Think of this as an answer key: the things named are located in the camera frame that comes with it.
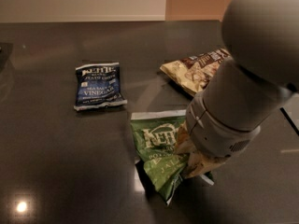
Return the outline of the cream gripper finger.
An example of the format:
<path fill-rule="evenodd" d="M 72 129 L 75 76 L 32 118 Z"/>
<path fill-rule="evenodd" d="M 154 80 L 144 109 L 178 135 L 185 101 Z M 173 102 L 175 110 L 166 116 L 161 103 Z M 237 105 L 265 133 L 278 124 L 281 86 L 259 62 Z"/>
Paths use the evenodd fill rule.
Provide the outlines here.
<path fill-rule="evenodd" d="M 175 154 L 187 154 L 196 151 L 196 147 L 191 140 L 186 122 L 183 122 L 178 128 L 177 141 L 175 143 Z"/>
<path fill-rule="evenodd" d="M 209 157 L 200 151 L 187 152 L 187 166 L 182 172 L 184 179 L 192 178 L 210 172 L 228 161 L 228 158 Z"/>

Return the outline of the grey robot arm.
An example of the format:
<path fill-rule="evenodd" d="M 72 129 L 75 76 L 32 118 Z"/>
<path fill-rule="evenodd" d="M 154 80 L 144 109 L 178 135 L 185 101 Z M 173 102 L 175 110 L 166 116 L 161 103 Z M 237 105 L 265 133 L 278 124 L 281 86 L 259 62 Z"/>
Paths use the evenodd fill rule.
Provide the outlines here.
<path fill-rule="evenodd" d="M 221 36 L 230 55 L 186 110 L 175 151 L 185 178 L 242 153 L 299 90 L 299 0 L 232 0 Z"/>

